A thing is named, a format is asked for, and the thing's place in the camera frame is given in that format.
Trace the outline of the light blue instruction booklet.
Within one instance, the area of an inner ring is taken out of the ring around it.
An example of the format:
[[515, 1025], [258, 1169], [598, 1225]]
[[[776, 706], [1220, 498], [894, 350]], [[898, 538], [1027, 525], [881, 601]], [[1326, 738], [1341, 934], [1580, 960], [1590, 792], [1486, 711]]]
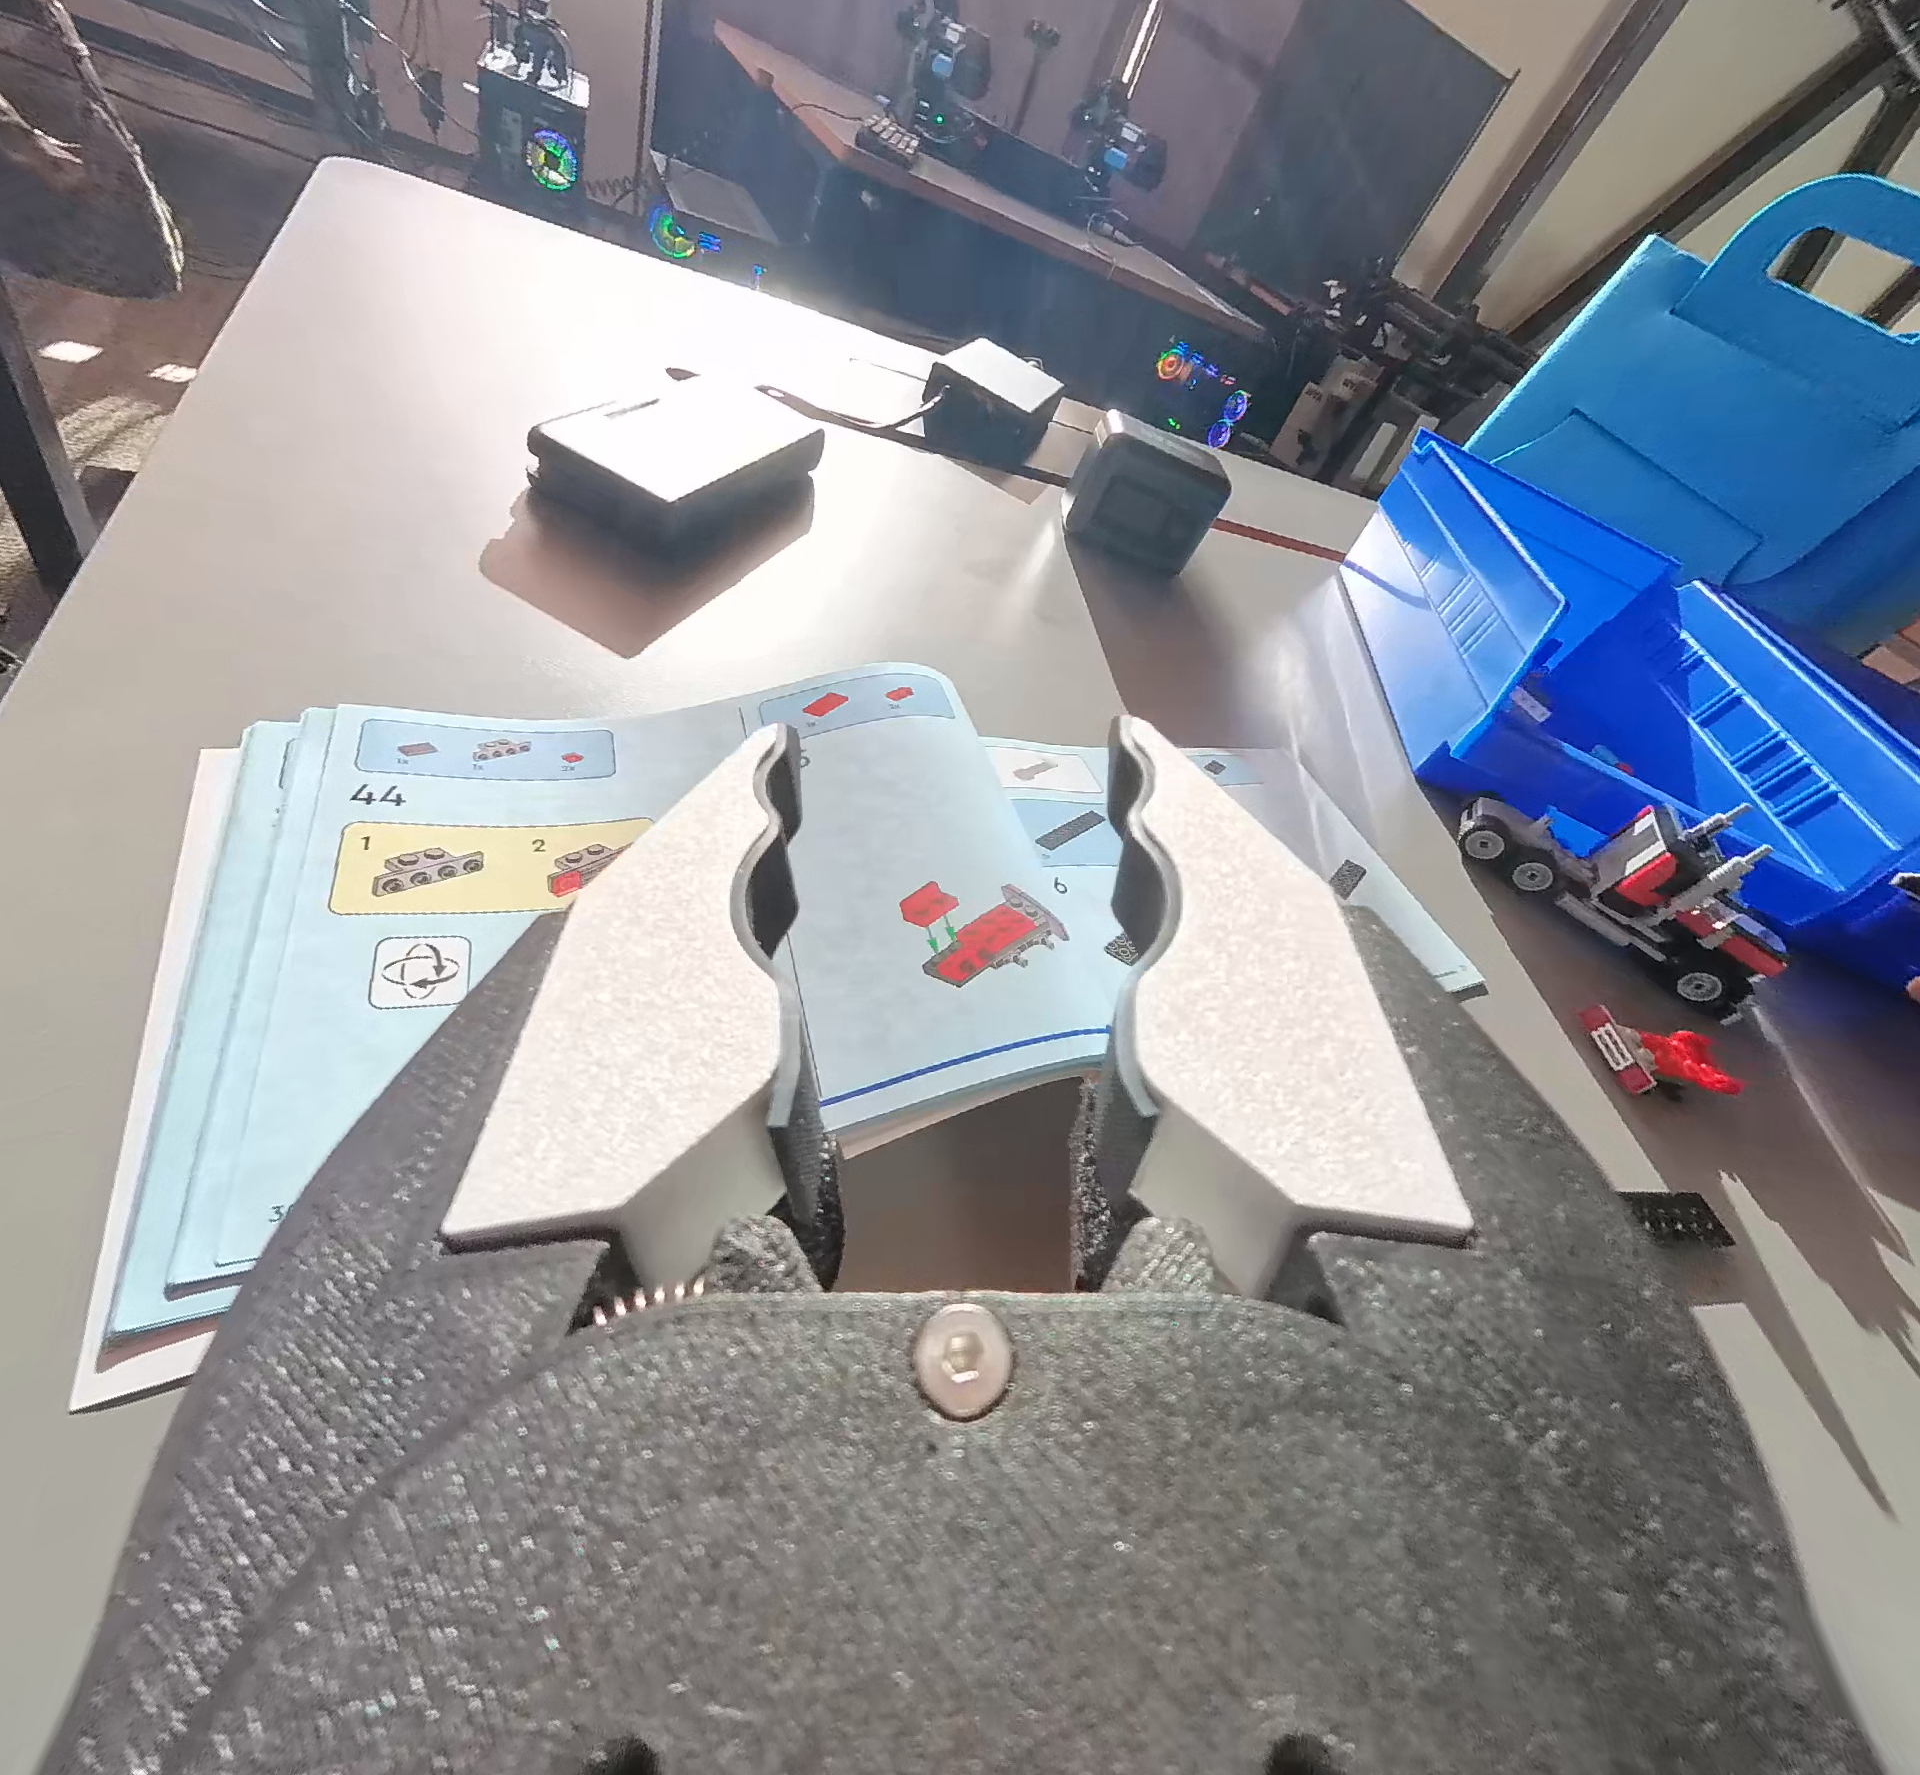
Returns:
[[69, 1412], [196, 1377], [320, 1164], [750, 733], [798, 733], [785, 942], [849, 1154], [1093, 1069], [1132, 942], [1109, 743], [977, 733], [930, 668], [584, 723], [311, 706], [201, 752]]

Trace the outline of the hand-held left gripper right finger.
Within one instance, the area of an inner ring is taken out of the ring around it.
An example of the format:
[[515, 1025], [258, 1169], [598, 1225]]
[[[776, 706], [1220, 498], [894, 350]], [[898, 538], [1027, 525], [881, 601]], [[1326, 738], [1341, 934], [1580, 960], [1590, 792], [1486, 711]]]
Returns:
[[1242, 1297], [1306, 1237], [1464, 1248], [1476, 1212], [1331, 884], [1158, 725], [1109, 733], [1112, 918], [1136, 960], [1075, 1128], [1075, 1292], [1145, 1222]]

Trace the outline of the computer case with rainbow fans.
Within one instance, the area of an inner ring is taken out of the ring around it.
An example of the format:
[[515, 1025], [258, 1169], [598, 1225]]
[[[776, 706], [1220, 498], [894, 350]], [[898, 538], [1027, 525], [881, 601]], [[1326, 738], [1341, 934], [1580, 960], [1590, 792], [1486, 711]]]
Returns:
[[576, 216], [585, 208], [589, 79], [569, 55], [555, 0], [489, 3], [476, 57], [476, 170], [510, 204]]

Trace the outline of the small red brick assembly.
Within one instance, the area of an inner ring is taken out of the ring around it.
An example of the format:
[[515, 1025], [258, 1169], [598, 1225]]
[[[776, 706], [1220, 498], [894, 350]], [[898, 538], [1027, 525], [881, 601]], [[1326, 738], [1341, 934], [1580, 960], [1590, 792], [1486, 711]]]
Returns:
[[1699, 1031], [1643, 1031], [1602, 1003], [1580, 1009], [1574, 1025], [1628, 1098], [1742, 1098], [1746, 1091], [1742, 1078], [1714, 1062], [1714, 1048]]

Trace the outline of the black power adapter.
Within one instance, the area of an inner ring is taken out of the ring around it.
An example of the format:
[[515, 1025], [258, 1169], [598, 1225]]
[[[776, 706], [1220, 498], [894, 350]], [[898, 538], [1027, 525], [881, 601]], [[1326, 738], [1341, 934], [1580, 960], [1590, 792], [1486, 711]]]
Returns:
[[925, 443], [950, 458], [1026, 464], [1045, 447], [1063, 394], [1066, 385], [1037, 361], [974, 339], [929, 365]]

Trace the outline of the black cube device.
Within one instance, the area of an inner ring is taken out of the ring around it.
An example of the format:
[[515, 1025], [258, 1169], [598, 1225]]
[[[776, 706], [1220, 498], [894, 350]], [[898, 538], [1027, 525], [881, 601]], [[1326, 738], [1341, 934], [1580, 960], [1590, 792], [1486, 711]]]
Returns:
[[1101, 410], [1066, 484], [1063, 535], [1154, 578], [1181, 578], [1233, 494], [1225, 458]]

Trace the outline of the wooden workbench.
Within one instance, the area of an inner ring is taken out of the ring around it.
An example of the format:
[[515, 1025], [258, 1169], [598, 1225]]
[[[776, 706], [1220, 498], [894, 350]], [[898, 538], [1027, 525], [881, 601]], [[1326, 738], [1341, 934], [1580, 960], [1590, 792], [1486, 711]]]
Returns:
[[1119, 283], [1121, 290], [1149, 300], [1189, 322], [1208, 322], [1225, 339], [1242, 339], [1249, 345], [1266, 343], [1256, 318], [1221, 303], [1209, 288], [1182, 277], [1162, 252], [1145, 245], [1119, 245], [1112, 235], [1097, 235], [1087, 224], [1050, 216], [1041, 204], [1009, 197], [984, 180], [943, 159], [921, 154], [912, 168], [900, 168], [884, 154], [875, 154], [856, 148], [856, 124], [878, 113], [875, 96], [831, 83], [806, 61], [725, 21], [714, 21], [714, 40], [740, 68], [758, 92], [774, 96], [788, 118], [798, 119], [806, 148], [822, 150], [831, 170], [849, 175], [856, 188], [884, 189], [894, 197], [982, 229], [1006, 245], [1049, 256], [1101, 283]]

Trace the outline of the red and black toy truck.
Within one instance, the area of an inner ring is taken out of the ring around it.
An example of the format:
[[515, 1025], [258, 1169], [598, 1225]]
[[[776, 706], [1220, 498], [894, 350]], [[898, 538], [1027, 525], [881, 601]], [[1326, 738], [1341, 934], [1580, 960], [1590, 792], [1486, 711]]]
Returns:
[[1505, 888], [1549, 899], [1599, 938], [1636, 955], [1685, 1009], [1733, 1025], [1754, 991], [1787, 972], [1787, 947], [1742, 902], [1746, 876], [1772, 845], [1728, 854], [1733, 810], [1685, 826], [1652, 801], [1590, 854], [1574, 854], [1552, 818], [1484, 794], [1467, 801], [1454, 843]]

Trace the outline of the grey desk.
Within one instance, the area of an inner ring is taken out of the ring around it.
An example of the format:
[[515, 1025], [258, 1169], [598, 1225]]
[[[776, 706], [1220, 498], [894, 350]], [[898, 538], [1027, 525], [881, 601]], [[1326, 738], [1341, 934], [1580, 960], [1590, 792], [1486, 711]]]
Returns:
[[812, 520], [696, 593], [515, 525], [524, 432], [646, 365], [868, 365], [875, 339], [366, 162], [321, 162], [6, 697], [6, 1584], [104, 1595], [169, 1401], [65, 1412], [196, 760], [302, 706], [668, 711], [921, 659], [991, 733], [1291, 748], [1476, 955], [1476, 1020], [1619, 1188], [1733, 1230], [1699, 1322], [1812, 1553], [1917, 1544], [1917, 1009], [1764, 996], [1749, 1092], [1636, 1123], [1560, 1009], [1621, 978], [1486, 890], [1421, 794], [1334, 558], [1365, 505], [1233, 471], [1181, 589], [1049, 494], [836, 436]]

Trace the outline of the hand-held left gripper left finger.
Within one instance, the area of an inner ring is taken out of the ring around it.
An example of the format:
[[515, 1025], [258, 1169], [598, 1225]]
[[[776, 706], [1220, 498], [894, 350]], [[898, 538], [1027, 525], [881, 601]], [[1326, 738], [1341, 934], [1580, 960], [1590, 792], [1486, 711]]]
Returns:
[[836, 1288], [836, 1141], [781, 969], [798, 822], [803, 742], [763, 725], [576, 897], [449, 1194], [449, 1248], [600, 1237], [653, 1292], [690, 1282], [728, 1222], [781, 1212]]

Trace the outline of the long black brick plate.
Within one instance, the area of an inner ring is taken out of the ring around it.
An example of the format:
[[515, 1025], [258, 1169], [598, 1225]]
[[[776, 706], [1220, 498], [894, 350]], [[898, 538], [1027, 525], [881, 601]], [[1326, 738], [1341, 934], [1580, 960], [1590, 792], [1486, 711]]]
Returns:
[[1666, 1248], [1728, 1252], [1740, 1244], [1719, 1210], [1697, 1191], [1621, 1191], [1619, 1200]]

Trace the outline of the large dark screen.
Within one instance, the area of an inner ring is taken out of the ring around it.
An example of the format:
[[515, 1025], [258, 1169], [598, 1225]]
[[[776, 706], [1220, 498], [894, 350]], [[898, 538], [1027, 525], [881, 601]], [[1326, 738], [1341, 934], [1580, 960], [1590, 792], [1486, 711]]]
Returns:
[[[797, 242], [822, 150], [714, 21], [898, 113], [907, 3], [665, 0], [655, 148], [740, 183]], [[991, 37], [993, 87], [925, 154], [1050, 215], [1112, 195], [1125, 234], [1287, 295], [1393, 269], [1505, 92], [1409, 0], [957, 0], [957, 16]]]

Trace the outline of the blue plastic bin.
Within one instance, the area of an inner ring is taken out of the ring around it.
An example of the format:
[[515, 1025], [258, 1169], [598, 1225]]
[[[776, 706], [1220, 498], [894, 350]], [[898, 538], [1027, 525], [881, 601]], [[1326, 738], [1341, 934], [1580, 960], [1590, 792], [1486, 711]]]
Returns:
[[1917, 996], [1917, 692], [1434, 436], [1337, 578], [1421, 778], [1596, 835], [1746, 808], [1742, 899]]

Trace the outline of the light blue felt bag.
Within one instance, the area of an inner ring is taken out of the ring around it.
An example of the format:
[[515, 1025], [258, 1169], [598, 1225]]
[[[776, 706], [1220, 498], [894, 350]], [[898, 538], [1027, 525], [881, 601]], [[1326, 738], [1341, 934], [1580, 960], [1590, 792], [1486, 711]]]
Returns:
[[1772, 277], [1812, 229], [1917, 264], [1917, 195], [1833, 175], [1714, 260], [1649, 235], [1471, 455], [1839, 651], [1917, 619], [1917, 335]]

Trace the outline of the black power adapter box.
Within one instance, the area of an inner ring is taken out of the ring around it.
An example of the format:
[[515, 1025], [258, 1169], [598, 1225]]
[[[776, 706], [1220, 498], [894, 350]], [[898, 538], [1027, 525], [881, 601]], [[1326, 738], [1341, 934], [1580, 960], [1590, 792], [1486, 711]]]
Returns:
[[528, 432], [528, 487], [617, 544], [683, 552], [820, 471], [825, 425], [758, 388], [673, 380]]

